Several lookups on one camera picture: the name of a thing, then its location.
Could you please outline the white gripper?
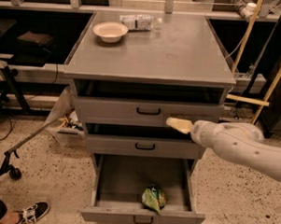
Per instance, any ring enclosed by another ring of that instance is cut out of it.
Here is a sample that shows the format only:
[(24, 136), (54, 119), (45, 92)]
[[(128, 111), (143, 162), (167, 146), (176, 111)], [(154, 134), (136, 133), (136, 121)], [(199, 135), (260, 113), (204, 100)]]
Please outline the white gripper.
[(187, 119), (169, 117), (166, 124), (183, 134), (190, 133), (191, 139), (203, 147), (212, 147), (216, 142), (216, 136), (223, 130), (223, 127), (219, 124), (204, 120), (199, 120), (193, 124)]

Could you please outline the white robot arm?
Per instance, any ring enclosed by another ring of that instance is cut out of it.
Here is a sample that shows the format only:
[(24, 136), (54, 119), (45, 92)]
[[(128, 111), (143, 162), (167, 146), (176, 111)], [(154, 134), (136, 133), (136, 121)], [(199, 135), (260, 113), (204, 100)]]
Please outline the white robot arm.
[(224, 122), (170, 117), (166, 124), (189, 134), (198, 145), (210, 147), (224, 161), (255, 169), (281, 183), (281, 148), (263, 144), (264, 134), (250, 123)]

